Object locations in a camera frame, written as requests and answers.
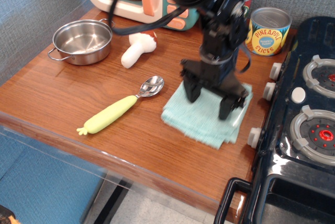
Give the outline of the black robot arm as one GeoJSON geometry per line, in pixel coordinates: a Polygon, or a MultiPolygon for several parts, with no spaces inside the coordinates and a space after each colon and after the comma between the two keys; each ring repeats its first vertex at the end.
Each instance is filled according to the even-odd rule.
{"type": "Polygon", "coordinates": [[[195,102],[203,88],[215,93],[222,98],[219,118],[224,120],[234,109],[244,106],[249,94],[235,77],[239,48],[248,34],[244,0],[173,1],[181,8],[196,9],[202,26],[200,61],[181,61],[187,99],[195,102]]]}

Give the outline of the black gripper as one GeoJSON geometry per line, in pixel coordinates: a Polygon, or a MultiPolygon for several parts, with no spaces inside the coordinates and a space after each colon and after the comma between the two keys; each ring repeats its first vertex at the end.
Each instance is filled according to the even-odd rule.
{"type": "Polygon", "coordinates": [[[234,51],[228,59],[212,63],[183,59],[181,76],[189,102],[195,102],[205,88],[222,97],[219,119],[225,120],[233,110],[243,108],[249,92],[235,77],[237,56],[238,51],[234,51]]]}

